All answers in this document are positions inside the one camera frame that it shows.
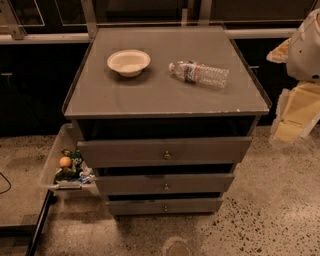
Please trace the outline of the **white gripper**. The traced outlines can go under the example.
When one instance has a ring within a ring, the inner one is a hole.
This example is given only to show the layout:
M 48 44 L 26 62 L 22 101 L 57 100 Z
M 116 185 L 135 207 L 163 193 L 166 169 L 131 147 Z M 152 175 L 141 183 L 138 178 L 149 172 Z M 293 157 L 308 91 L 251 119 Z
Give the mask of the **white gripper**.
M 273 63 L 286 63 L 288 59 L 288 38 L 270 51 L 266 59 Z M 320 85 L 300 82 L 289 94 L 281 98 L 276 109 L 276 119 L 271 128 L 274 139 L 293 142 L 301 134 L 308 134 L 319 121 Z

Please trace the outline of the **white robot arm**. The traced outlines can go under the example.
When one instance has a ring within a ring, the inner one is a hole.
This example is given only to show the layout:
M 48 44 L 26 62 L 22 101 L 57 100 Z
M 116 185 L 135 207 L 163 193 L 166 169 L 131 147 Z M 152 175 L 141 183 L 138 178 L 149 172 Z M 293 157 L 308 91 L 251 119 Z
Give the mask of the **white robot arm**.
M 320 9 L 312 11 L 266 59 L 285 63 L 287 74 L 298 81 L 292 90 L 284 89 L 279 96 L 271 138 L 291 143 L 306 137 L 320 114 Z

